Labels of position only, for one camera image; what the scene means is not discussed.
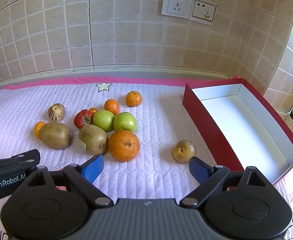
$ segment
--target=green apple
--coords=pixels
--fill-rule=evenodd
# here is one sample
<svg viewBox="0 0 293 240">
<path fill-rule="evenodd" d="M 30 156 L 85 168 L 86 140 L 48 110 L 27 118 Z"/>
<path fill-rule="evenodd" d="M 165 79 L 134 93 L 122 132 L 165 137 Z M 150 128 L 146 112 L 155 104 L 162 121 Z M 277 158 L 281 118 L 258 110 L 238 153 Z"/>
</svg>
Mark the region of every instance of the green apple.
<svg viewBox="0 0 293 240">
<path fill-rule="evenodd" d="M 92 124 L 104 131 L 113 129 L 114 114 L 108 110 L 99 110 L 93 116 Z"/>
<path fill-rule="evenodd" d="M 122 112 L 114 118 L 113 127 L 115 131 L 123 129 L 130 132 L 135 132 L 137 129 L 137 121 L 132 114 L 128 112 Z"/>
</svg>

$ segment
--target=white electrical outlet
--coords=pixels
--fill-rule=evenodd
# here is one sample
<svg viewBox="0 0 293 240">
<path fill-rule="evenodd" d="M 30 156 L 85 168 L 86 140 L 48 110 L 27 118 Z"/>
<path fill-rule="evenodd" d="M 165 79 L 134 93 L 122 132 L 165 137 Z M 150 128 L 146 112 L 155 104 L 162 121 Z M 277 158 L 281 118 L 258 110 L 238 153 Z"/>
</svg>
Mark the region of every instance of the white electrical outlet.
<svg viewBox="0 0 293 240">
<path fill-rule="evenodd" d="M 212 25 L 216 7 L 217 3 L 214 1 L 193 0 L 189 19 L 207 25 Z"/>
<path fill-rule="evenodd" d="M 175 16 L 189 19 L 192 0 L 163 0 L 163 15 Z"/>
</svg>

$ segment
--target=open box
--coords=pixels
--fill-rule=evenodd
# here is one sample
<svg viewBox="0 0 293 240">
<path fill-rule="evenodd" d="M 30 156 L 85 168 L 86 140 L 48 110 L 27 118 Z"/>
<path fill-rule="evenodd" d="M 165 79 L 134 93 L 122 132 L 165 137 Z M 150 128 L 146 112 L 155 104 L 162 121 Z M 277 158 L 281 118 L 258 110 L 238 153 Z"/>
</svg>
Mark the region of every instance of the open box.
<svg viewBox="0 0 293 240">
<path fill-rule="evenodd" d="M 183 106 L 217 164 L 256 166 L 273 184 L 293 167 L 293 133 L 245 79 L 188 83 Z"/>
</svg>

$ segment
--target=strawberry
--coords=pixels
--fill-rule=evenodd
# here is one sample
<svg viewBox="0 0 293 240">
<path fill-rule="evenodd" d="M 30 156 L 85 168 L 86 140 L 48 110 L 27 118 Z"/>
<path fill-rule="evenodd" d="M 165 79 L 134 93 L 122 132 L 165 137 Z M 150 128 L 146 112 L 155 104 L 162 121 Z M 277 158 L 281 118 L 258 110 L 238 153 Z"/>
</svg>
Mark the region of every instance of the strawberry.
<svg viewBox="0 0 293 240">
<path fill-rule="evenodd" d="M 83 109 L 81 112 L 77 113 L 73 123 L 77 128 L 81 129 L 86 124 L 91 124 L 91 119 L 91 112 L 87 109 Z"/>
</svg>

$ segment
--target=printed star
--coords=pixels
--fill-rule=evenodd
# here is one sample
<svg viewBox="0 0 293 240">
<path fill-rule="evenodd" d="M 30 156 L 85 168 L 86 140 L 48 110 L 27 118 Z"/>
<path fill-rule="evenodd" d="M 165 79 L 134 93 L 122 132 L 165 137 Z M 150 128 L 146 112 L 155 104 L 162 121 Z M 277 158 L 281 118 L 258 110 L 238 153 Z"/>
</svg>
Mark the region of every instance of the printed star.
<svg viewBox="0 0 293 240">
<path fill-rule="evenodd" d="M 97 84 L 96 86 L 99 88 L 98 92 L 102 91 L 102 90 L 106 90 L 109 91 L 109 86 L 111 86 L 111 83 L 101 83 L 101 84 Z"/>
</svg>

